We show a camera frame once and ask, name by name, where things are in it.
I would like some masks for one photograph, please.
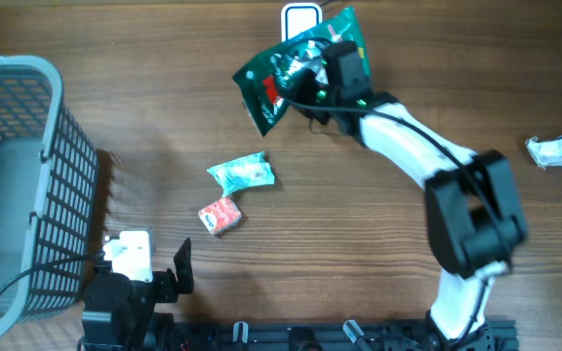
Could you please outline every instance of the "brown tabletop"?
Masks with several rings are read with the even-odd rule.
[[[354,6],[378,90],[447,139],[509,158],[530,240],[486,314],[516,320],[522,350],[562,350],[562,169],[538,168],[524,148],[562,135],[562,2]],[[231,76],[280,40],[281,7],[0,9],[0,55],[59,68],[65,102],[100,150],[94,242],[150,226],[165,269],[192,239],[195,294],[158,311],[225,323],[423,318],[439,266],[422,191],[352,139],[312,135],[295,111],[261,138],[242,107]],[[221,195],[207,168],[261,150],[277,183],[237,195],[242,224],[211,237],[197,217]],[[72,350],[82,309],[15,326],[0,350]]]

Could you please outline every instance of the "white wrapper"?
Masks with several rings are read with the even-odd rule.
[[[537,140],[536,136],[526,140],[528,152],[537,165],[543,169],[546,166],[562,166],[562,136],[549,141]]]

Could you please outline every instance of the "plastic packet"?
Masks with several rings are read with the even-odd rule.
[[[323,63],[317,59],[323,44],[310,38],[324,38],[334,43],[354,41],[363,59],[364,70],[370,76],[365,41],[352,7],[257,54],[233,75],[233,80],[240,87],[244,105],[262,136],[279,122],[288,109],[288,103],[279,96],[275,82],[284,90],[291,90],[300,82],[305,71],[310,69],[316,74],[320,73],[320,83],[327,84]]]
[[[231,199],[223,197],[199,211],[199,218],[210,234],[217,236],[236,225],[242,218],[242,213]]]
[[[248,187],[274,184],[274,174],[263,160],[264,154],[243,156],[207,170],[222,187],[222,197]]]
[[[549,141],[537,142],[538,138],[526,140],[526,148],[533,156],[537,166],[562,166],[562,136]]]

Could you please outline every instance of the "gray basket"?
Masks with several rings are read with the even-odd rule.
[[[46,60],[0,57],[0,288],[34,264],[84,254],[98,161]],[[32,274],[0,298],[0,335],[79,297],[84,262]]]

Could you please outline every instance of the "basket bottom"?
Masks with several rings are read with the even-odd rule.
[[[0,288],[20,273],[28,215],[34,208],[40,172],[40,138],[0,142]],[[14,300],[16,285],[0,298],[0,315]]]

